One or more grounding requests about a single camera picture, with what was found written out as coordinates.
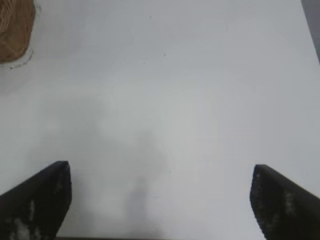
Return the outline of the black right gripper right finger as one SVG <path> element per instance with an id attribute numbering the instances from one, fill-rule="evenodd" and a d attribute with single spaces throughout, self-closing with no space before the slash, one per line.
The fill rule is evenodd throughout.
<path id="1" fill-rule="evenodd" d="M 268 165 L 254 167 L 250 205 L 267 240 L 320 238 L 320 199 Z"/>

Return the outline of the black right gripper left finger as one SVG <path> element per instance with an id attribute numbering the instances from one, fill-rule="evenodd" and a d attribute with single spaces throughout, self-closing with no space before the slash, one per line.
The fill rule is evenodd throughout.
<path id="1" fill-rule="evenodd" d="M 72 202 L 68 161 L 56 161 L 0 196 L 2 240 L 54 240 Z"/>

